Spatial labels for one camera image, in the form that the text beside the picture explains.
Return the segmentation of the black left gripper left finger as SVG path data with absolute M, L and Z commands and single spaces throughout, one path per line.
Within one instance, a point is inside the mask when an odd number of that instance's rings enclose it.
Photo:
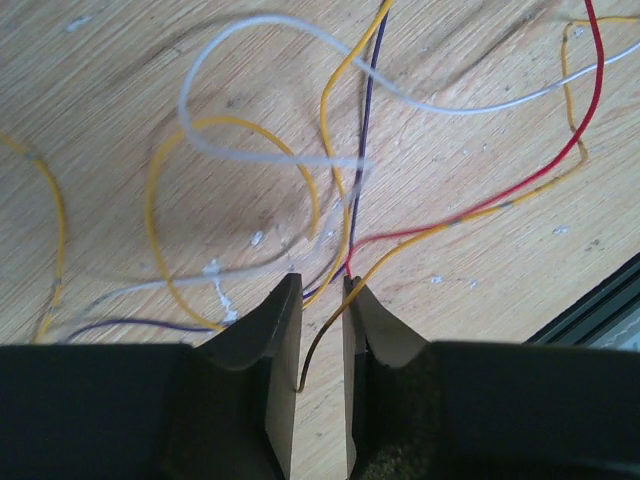
M 301 278 L 200 346 L 1 350 L 5 479 L 287 479 Z

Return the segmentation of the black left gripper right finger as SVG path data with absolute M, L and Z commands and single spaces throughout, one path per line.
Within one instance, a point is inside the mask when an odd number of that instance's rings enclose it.
M 639 357 L 428 341 L 344 283 L 352 479 L 635 479 Z

